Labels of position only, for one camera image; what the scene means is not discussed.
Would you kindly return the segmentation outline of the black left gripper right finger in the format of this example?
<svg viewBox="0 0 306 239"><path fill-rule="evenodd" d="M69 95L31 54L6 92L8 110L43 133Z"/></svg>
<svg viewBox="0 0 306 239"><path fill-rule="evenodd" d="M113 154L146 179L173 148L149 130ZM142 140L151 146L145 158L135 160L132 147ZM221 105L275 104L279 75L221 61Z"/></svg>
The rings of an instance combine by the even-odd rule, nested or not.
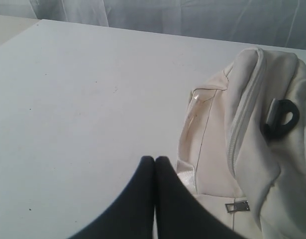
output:
<svg viewBox="0 0 306 239"><path fill-rule="evenodd" d="M166 156L155 160L155 207L160 239L241 239L182 184Z"/></svg>

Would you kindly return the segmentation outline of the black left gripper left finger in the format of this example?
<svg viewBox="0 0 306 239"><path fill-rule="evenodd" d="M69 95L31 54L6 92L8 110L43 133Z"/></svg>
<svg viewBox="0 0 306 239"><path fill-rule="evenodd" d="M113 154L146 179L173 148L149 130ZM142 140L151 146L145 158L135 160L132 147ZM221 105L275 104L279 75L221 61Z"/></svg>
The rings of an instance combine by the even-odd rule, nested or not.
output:
<svg viewBox="0 0 306 239"><path fill-rule="evenodd" d="M151 239L154 221L154 159L143 156L114 202L72 239Z"/></svg>

